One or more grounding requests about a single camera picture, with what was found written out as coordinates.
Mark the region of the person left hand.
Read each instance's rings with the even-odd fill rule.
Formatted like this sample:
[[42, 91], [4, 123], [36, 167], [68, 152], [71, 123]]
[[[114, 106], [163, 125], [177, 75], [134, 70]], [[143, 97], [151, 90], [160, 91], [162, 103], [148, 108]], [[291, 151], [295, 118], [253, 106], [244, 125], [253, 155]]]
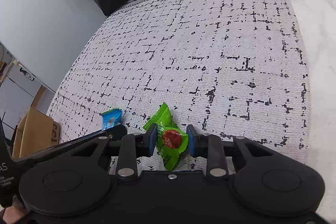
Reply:
[[25, 208], [15, 208], [13, 206], [1, 211], [1, 223], [13, 224], [21, 220], [27, 214]]

